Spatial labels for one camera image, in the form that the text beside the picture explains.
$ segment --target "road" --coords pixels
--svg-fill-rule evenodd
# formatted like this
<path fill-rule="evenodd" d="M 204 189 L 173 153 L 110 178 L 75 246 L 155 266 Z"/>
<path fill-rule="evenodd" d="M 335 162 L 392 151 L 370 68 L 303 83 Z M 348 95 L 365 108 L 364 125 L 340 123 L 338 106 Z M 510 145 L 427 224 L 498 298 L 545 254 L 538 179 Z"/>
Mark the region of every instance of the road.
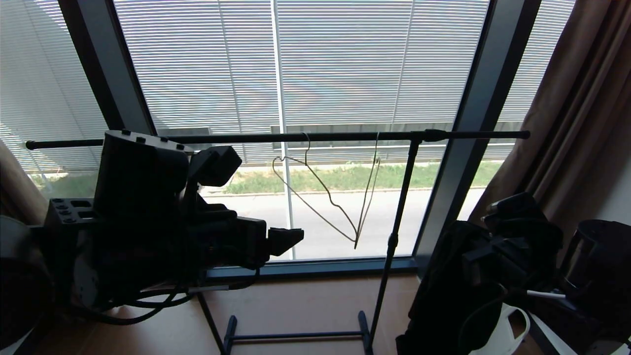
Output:
<path fill-rule="evenodd" d="M 482 195 L 483 189 L 470 190 L 458 219 L 466 219 Z M 354 238 L 353 228 L 342 212 L 329 203 L 327 194 L 304 194 L 303 198 L 337 228 Z M 410 191 L 399 230 L 397 255 L 410 255 L 425 214 L 430 191 Z M 286 227 L 285 196 L 205 197 L 208 203 L 223 203 L 244 217 L 264 219 L 268 227 Z M 341 205 L 355 225 L 362 208 L 363 193 L 334 193 L 333 201 Z M 294 226 L 305 231 L 305 239 L 296 245 L 297 260 L 353 258 L 386 254 L 387 238 L 392 231 L 398 191 L 375 192 L 357 249 L 353 243 L 318 217 L 299 198 L 292 196 Z M 290 254 L 275 258 L 289 260 Z"/>

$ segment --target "curtain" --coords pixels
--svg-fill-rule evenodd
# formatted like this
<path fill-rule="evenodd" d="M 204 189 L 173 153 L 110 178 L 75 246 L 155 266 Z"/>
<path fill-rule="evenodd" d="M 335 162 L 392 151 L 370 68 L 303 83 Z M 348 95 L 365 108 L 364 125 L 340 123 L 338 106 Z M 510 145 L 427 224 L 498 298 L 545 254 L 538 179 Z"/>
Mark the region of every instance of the curtain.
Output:
<path fill-rule="evenodd" d="M 43 224 L 48 203 L 0 141 L 0 214 L 27 225 Z"/>
<path fill-rule="evenodd" d="M 575 224 L 563 218 L 573 196 L 594 166 L 607 169 L 598 164 L 603 149 L 612 131 L 629 125 L 630 23 L 631 1 L 577 0 L 524 119 L 531 137 L 516 143 L 469 221 L 480 223 L 489 204 L 527 191 L 571 236 Z M 628 154 L 628 140 L 618 149 Z"/>

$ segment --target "white bag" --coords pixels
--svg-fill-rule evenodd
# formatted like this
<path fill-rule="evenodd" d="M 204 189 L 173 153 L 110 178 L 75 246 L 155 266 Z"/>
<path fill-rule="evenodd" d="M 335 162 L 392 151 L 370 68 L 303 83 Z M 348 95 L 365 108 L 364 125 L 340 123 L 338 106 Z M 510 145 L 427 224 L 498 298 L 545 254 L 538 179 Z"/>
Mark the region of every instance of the white bag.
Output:
<path fill-rule="evenodd" d="M 509 316 L 515 311 L 520 311 L 526 320 L 526 329 L 516 338 L 509 321 Z M 521 308 L 502 303 L 500 318 L 497 320 L 497 325 L 493 329 L 491 337 L 488 338 L 488 342 L 478 350 L 471 351 L 469 355 L 511 355 L 517 350 L 529 330 L 530 318 L 528 318 L 528 314 Z"/>

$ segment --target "grass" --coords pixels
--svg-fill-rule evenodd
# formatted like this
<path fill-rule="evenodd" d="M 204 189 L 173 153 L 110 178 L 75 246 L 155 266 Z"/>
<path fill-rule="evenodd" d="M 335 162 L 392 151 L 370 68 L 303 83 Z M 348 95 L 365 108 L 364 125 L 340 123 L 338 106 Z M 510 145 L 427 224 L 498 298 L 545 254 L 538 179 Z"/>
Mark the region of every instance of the grass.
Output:
<path fill-rule="evenodd" d="M 486 186 L 502 163 L 482 162 L 478 168 L 472 186 Z M 410 182 L 411 188 L 431 188 L 438 173 L 439 164 L 416 165 Z M 364 165 L 340 165 L 334 169 L 314 168 L 318 176 L 330 190 L 363 190 L 366 188 L 370 167 Z M 375 188 L 401 187 L 405 165 L 382 165 L 377 175 Z M 56 179 L 49 179 L 47 184 L 39 175 L 31 176 L 33 182 L 46 198 L 91 198 L 97 185 L 97 174 L 69 174 Z M 296 191 L 324 191 L 324 188 L 308 170 L 292 171 L 292 188 Z M 283 183 L 271 170 L 236 172 L 234 178 L 224 189 L 224 193 L 279 193 Z"/>
<path fill-rule="evenodd" d="M 499 162 L 482 162 L 478 168 L 473 186 L 486 186 L 497 172 Z M 410 181 L 411 188 L 431 188 L 434 184 L 439 164 L 416 165 Z M 370 167 L 362 165 L 342 165 L 334 169 L 314 169 L 330 190 L 363 190 L 366 188 Z M 382 165 L 377 175 L 375 188 L 400 188 L 405 165 Z M 296 191 L 324 191 L 317 179 L 307 170 L 294 170 L 291 175 L 292 188 Z M 283 183 L 270 171 L 237 172 L 224 193 L 278 193 L 283 191 Z"/>

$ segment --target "black clothes rack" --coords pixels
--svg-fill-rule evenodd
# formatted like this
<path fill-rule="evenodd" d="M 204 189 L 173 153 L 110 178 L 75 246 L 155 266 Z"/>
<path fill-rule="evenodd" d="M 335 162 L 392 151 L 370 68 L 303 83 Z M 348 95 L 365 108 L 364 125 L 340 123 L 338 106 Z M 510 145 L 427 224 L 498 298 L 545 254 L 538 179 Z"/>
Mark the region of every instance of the black clothes rack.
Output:
<path fill-rule="evenodd" d="M 381 312 L 381 306 L 386 293 L 386 285 L 388 282 L 388 276 L 390 268 L 392 266 L 392 260 L 394 258 L 394 252 L 396 246 L 399 243 L 399 226 L 401 225 L 401 218 L 403 216 L 403 208 L 405 207 L 405 199 L 410 187 L 410 179 L 412 177 L 412 170 L 414 169 L 414 163 L 416 160 L 416 154 L 418 153 L 418 146 L 423 141 L 441 141 L 452 139 L 475 139 L 475 140 L 489 140 L 494 138 L 519 138 L 527 139 L 530 136 L 528 131 L 511 131 L 511 132 L 447 132 L 437 129 L 426 129 L 425 131 L 412 131 L 412 132 L 371 132 L 371 133 L 284 133 L 284 134 L 258 134 L 258 135 L 209 135 L 209 136 L 178 136 L 168 137 L 170 140 L 183 143 L 183 144 L 204 144 L 204 143 L 278 143 L 288 141 L 374 141 L 374 140 L 409 140 L 410 148 L 408 150 L 408 160 L 405 167 L 405 173 L 403 175 L 403 183 L 401 185 L 401 194 L 399 196 L 399 203 L 397 205 L 396 215 L 394 218 L 394 225 L 392 226 L 392 233 L 388 238 L 386 261 L 379 284 L 379 293 L 377 295 L 377 304 L 375 305 L 374 315 L 372 318 L 372 324 L 370 329 L 368 328 L 368 322 L 366 315 L 363 311 L 360 311 L 357 318 L 359 322 L 359 330 L 351 330 L 345 332 L 319 332 L 319 333 L 290 333 L 290 334 L 254 334 L 254 335 L 237 335 L 237 318 L 231 316 L 228 322 L 228 329 L 226 334 L 221 339 L 221 335 L 215 325 L 215 321 L 212 317 L 206 298 L 203 293 L 197 293 L 199 304 L 204 312 L 206 321 L 210 326 L 211 333 L 221 355 L 229 355 L 232 346 L 240 341 L 256 341 L 264 340 L 269 342 L 271 340 L 284 340 L 287 339 L 320 339 L 331 337 L 357 337 L 363 342 L 363 350 L 366 355 L 372 355 L 372 343 L 375 339 L 375 333 L 377 330 L 377 322 L 379 321 L 379 313 Z M 26 146 L 30 150 L 42 149 L 42 148 L 64 148 L 64 147 L 90 147 L 102 145 L 103 140 L 66 140 L 66 141 L 28 141 Z"/>

